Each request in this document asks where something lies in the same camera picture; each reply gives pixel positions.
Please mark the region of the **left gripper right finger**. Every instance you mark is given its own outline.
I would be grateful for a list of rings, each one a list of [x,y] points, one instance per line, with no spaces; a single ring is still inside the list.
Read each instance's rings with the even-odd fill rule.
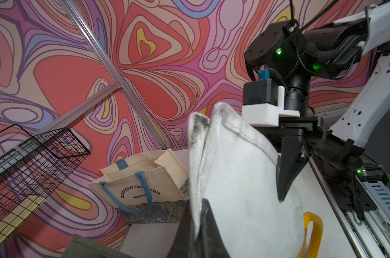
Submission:
[[[200,257],[201,258],[229,258],[229,254],[222,241],[210,202],[202,200],[200,217]]]

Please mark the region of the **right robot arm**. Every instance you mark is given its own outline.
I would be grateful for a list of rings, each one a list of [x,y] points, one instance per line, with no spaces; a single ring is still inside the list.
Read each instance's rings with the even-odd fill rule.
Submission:
[[[346,113],[328,130],[320,117],[308,117],[312,78],[345,82],[364,55],[389,49]],[[276,191],[286,200],[310,156],[325,163],[335,181],[351,180],[365,144],[390,108],[390,2],[318,28],[291,17],[269,24],[246,49],[250,82],[243,87],[242,118],[281,153]]]

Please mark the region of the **white bag yellow handles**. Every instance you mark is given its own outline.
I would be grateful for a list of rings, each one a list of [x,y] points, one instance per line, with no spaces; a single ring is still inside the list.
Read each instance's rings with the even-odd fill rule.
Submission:
[[[226,103],[212,117],[190,115],[189,187],[198,258],[202,200],[210,202],[230,258],[315,258],[323,222],[304,212],[291,188],[277,195],[280,156],[270,141]]]

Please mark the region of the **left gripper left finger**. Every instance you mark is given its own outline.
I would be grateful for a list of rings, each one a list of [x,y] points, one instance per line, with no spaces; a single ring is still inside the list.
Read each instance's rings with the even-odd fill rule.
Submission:
[[[187,201],[183,217],[175,237],[176,258],[197,258],[197,238],[195,237],[195,224],[193,221],[191,202]]]

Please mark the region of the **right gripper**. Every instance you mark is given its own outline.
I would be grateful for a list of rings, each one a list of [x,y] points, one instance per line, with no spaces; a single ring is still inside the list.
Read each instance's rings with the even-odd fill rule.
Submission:
[[[253,126],[270,141],[283,139],[276,181],[280,202],[285,200],[293,181],[309,160],[305,140],[324,139],[323,123],[321,117],[283,117],[278,126]]]

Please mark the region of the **olive green fabric bag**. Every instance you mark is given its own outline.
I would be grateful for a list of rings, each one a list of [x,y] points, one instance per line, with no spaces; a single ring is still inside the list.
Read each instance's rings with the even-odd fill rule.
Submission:
[[[130,255],[74,234],[61,258],[131,258]]]

